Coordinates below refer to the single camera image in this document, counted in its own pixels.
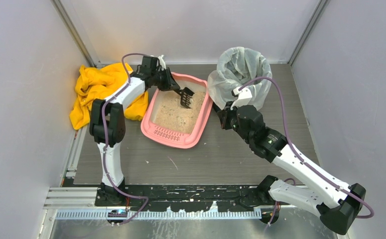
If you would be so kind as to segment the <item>black litter scoop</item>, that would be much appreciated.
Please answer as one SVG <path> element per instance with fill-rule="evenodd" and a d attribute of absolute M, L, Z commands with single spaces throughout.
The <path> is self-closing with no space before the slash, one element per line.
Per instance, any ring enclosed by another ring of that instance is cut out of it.
<path fill-rule="evenodd" d="M 180 96 L 180 105 L 186 109 L 189 109 L 194 92 L 188 87 L 183 89 L 175 89 L 174 92 Z"/>

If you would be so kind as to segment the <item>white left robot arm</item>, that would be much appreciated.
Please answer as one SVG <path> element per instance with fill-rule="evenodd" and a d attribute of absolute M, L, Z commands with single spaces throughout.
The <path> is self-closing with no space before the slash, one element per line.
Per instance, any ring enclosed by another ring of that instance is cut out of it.
<path fill-rule="evenodd" d="M 143 54 L 142 62 L 128 80 L 103 100 L 95 99 L 90 114 L 89 132 L 97 143 L 102 161 L 102 182 L 97 188 L 96 206 L 122 206 L 130 196 L 123 190 L 125 178 L 121 166 L 121 142 L 125 136 L 124 111 L 152 86 L 160 91 L 173 91 L 180 96 L 181 106 L 188 108 L 193 92 L 181 88 L 166 66 L 163 56 Z"/>

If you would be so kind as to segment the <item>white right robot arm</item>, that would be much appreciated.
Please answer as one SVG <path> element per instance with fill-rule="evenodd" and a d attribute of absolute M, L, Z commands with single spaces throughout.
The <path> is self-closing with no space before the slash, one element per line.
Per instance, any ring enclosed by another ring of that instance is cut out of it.
<path fill-rule="evenodd" d="M 232 129 L 258 157 L 283 168 L 307 187 L 289 185 L 266 176 L 257 187 L 261 201 L 285 202 L 317 216 L 331 231 L 345 235 L 363 207 L 366 189 L 329 174 L 300 152 L 279 131 L 266 126 L 262 114 L 251 105 L 215 108 L 221 128 Z"/>

